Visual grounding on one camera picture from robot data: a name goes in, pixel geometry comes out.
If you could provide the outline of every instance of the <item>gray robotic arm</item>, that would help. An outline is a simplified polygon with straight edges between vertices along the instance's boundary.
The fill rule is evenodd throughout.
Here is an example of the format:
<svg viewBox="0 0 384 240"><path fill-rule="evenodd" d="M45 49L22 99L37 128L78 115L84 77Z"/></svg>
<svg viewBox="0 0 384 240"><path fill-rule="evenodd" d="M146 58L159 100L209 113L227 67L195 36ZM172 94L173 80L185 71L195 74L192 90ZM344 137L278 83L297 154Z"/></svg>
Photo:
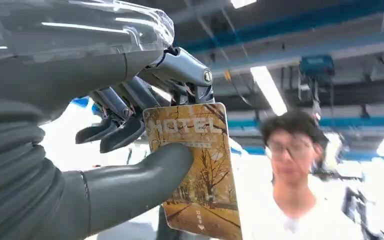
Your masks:
<svg viewBox="0 0 384 240"><path fill-rule="evenodd" d="M159 62L172 31L162 11L121 1L0 0L0 239L84 239L176 189L192 165L183 145L134 166L61 172L46 158L38 127L71 99Z"/></svg>

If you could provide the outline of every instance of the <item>tree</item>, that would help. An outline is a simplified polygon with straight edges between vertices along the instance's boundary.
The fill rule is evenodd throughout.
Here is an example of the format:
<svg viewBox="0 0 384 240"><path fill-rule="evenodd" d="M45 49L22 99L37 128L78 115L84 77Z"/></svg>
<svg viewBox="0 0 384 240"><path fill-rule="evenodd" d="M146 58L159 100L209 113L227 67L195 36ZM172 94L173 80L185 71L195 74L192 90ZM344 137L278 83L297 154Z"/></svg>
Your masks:
<svg viewBox="0 0 384 240"><path fill-rule="evenodd" d="M229 202L236 203L238 200L236 199L236 188L235 188L235 185L233 185L233 184L229 185L228 193L229 193Z"/></svg>
<svg viewBox="0 0 384 240"><path fill-rule="evenodd" d="M218 149L215 154L207 148L202 148L200 161L203 165L199 169L199 174L203 180L206 192L208 194L208 202L210 208L213 208L214 192L213 189L230 173L230 169L226 161L226 154L221 153Z"/></svg>

